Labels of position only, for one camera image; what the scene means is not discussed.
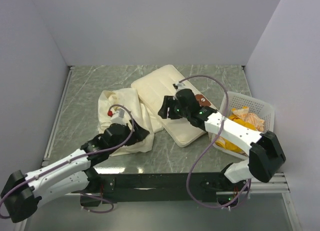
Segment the cream pillow with bear print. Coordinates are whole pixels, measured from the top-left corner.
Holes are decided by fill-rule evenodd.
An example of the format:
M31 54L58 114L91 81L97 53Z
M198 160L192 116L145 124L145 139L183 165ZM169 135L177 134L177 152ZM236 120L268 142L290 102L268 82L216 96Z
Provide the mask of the cream pillow with bear print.
M142 103L181 148L190 145L206 132L192 126L185 118L162 119L158 111L163 104L164 96L173 96L176 93L173 84L184 78L173 65L168 64L131 83Z

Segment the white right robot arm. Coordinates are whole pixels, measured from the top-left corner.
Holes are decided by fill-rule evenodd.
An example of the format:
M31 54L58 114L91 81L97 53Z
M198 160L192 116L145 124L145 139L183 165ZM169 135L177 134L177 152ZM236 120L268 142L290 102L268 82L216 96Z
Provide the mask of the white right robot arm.
M252 178L267 183L286 161L275 133L249 129L223 116L217 109L201 106L189 88L177 91L174 96L164 96L158 115L162 119L185 118L192 126L227 139L248 155L247 160L232 163L223 170L219 184L226 191Z

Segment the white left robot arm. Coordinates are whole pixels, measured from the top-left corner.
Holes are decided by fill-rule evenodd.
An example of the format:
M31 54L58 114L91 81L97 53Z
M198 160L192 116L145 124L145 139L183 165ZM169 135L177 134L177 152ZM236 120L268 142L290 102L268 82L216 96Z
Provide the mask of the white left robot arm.
M143 141L149 131L134 125L113 123L104 133L96 135L70 155L35 171L13 172L0 193L0 204L5 206L10 219L19 223L32 216L42 205L65 194L94 192L100 179L94 166L107 160L122 146Z

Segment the yellow cloth in basket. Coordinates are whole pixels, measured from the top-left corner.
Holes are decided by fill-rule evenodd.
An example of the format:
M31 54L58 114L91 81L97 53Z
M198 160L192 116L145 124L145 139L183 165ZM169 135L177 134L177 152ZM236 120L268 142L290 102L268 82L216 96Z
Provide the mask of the yellow cloth in basket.
M229 118L224 119L222 133L214 144L221 150L249 156L251 143L256 143L261 138L261 133L244 127Z

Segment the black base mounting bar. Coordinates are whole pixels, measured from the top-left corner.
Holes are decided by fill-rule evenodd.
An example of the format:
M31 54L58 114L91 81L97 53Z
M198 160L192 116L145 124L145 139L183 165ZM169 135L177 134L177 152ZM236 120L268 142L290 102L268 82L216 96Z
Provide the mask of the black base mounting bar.
M189 201L187 173L99 174L82 191L102 195L114 204L119 202ZM235 194L245 180L231 183L219 172L192 173L189 189L201 202L216 203L219 192Z

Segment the white plastic basket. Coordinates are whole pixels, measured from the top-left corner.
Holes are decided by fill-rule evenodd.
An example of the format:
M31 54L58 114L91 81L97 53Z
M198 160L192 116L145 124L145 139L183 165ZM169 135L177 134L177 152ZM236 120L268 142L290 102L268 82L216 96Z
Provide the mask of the white plastic basket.
M262 133L267 131L272 132L274 130L275 110L270 104L262 100L232 91L228 92L228 100L228 110L226 113L227 118L229 118L229 116L232 114L232 109L239 110L243 107L249 107L249 111L251 113L256 114L260 119L264 120L264 131ZM213 146L228 155L240 158L242 160L247 160L249 158L248 156L243 156L239 153L230 153L227 150L220 149L215 144L213 144Z

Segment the orange patterned cloth in basket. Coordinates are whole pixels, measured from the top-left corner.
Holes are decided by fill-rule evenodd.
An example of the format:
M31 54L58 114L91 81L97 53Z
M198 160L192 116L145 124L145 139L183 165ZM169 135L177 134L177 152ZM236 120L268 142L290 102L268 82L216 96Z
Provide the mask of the orange patterned cloth in basket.
M250 112L250 108L243 106L241 109L233 108L232 114L228 117L231 121L240 124L250 130L263 132L265 130L265 121L259 118L255 113Z

